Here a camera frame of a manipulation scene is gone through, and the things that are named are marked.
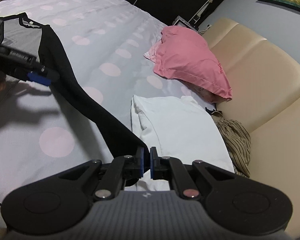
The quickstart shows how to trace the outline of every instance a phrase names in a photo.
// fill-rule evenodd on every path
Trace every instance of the polka dot bedsheet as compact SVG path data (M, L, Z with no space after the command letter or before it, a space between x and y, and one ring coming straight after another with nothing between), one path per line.
M192 95L153 73L143 54L165 26L124 0L6 0L0 16L26 12L59 36L83 89L131 129L131 99ZM112 156L96 125L50 88L19 82L0 104L0 201L12 190L91 159Z

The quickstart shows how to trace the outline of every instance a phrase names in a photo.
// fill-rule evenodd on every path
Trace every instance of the pink pillow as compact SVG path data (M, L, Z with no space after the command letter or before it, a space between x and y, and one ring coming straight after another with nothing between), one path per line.
M181 79L226 100L232 99L220 62L198 33L185 27L167 26L162 30L162 44L158 45L154 73L168 79Z

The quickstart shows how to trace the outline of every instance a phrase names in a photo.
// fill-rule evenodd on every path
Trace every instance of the metal pin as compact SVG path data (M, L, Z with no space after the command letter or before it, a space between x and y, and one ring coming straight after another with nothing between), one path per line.
M99 189L94 194L98 198L107 198L107 197L111 196L111 191L109 191L107 189Z

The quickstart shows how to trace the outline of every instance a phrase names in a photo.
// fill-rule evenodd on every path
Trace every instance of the gray grip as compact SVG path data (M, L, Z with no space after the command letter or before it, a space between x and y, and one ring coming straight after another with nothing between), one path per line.
M282 230L266 236L243 236L216 224L197 201L175 191L130 192L96 202L74 227L50 236L15 231L5 240L291 240Z

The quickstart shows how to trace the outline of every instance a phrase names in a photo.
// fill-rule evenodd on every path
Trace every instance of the black t-shirt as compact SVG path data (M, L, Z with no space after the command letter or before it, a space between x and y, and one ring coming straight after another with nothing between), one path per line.
M52 87L81 114L96 123L114 158L135 155L137 147L141 146L144 148L145 165L149 165L149 152L145 143L90 98L78 84L62 43L50 25L35 22L26 13L1 19L5 21L5 39L2 44L38 56L42 65L60 74L60 79Z

